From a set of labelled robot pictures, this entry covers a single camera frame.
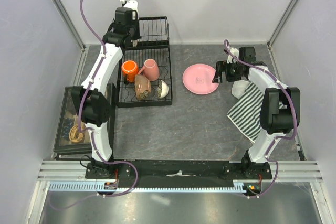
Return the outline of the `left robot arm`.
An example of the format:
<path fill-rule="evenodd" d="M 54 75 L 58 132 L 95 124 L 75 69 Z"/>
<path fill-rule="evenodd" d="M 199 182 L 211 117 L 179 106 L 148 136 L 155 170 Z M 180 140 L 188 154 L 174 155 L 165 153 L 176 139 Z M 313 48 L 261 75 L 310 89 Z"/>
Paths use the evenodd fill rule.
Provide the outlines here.
<path fill-rule="evenodd" d="M 137 3 L 130 1 L 118 7 L 105 35 L 99 38 L 100 54 L 89 75 L 71 90 L 78 115 L 79 133 L 90 135 L 92 154 L 86 168 L 86 178 L 112 178 L 121 162 L 114 161 L 108 122 L 115 107 L 104 94 L 109 78 L 124 56 L 125 50 L 140 38 Z"/>

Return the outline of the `pink plate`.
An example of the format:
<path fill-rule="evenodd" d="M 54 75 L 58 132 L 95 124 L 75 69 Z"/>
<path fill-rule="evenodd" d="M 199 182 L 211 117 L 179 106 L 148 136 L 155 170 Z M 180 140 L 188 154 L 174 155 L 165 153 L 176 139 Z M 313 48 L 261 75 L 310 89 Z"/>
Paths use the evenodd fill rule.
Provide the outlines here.
<path fill-rule="evenodd" d="M 189 66 L 183 73 L 184 86 L 198 95 L 210 94 L 217 90 L 219 84 L 212 83 L 215 69 L 209 65 L 198 63 Z"/>

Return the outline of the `speckled beige plate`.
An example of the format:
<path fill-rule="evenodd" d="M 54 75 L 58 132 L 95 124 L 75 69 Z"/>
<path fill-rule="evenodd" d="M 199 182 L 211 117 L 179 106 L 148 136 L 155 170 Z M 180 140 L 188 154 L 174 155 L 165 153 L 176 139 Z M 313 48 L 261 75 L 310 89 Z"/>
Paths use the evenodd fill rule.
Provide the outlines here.
<path fill-rule="evenodd" d="M 133 47 L 136 47 L 136 46 L 138 45 L 138 41 L 137 41 L 137 40 L 134 40 L 134 41 L 132 42 L 132 44 L 133 44 Z"/>

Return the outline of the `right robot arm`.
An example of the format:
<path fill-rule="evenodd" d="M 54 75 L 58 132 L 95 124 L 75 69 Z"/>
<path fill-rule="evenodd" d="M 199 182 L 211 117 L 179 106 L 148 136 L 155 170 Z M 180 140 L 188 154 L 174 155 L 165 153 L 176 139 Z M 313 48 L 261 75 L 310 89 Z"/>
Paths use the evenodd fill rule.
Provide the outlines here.
<path fill-rule="evenodd" d="M 239 56 L 230 49 L 228 40 L 224 41 L 225 61 L 216 64 L 214 83 L 222 83 L 247 78 L 263 92 L 260 123 L 262 130 L 254 145 L 246 151 L 241 163 L 236 164 L 237 171 L 248 179 L 259 172 L 270 172 L 271 152 L 280 139 L 294 139 L 300 119 L 300 91 L 280 82 L 263 62 L 255 61 L 255 49 L 243 47 Z"/>

